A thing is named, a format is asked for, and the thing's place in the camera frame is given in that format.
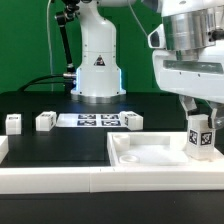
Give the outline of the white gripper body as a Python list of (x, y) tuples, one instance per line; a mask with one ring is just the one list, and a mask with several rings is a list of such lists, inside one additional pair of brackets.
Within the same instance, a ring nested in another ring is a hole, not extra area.
[(205, 48), (198, 61), (177, 61), (166, 50), (153, 52), (156, 82), (163, 91), (224, 103), (224, 50)]

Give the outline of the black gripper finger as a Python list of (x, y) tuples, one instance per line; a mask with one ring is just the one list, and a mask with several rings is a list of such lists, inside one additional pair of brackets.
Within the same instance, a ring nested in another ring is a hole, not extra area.
[(209, 101), (208, 105), (211, 108), (209, 127), (215, 130), (224, 128), (224, 104)]
[(192, 97), (180, 95), (179, 100), (185, 111), (186, 117), (189, 117), (197, 112), (197, 105)]

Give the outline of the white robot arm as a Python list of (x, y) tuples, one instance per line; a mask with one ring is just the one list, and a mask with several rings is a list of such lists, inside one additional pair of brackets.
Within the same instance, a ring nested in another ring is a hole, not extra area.
[(76, 98), (105, 101), (123, 93), (116, 65), (116, 28), (98, 8), (131, 6), (137, 1), (159, 13), (162, 23), (147, 35), (160, 89), (179, 95), (185, 113), (197, 110), (196, 98), (208, 102), (213, 129), (224, 127), (224, 0), (62, 0), (65, 18), (77, 17), (82, 32), (82, 63)]

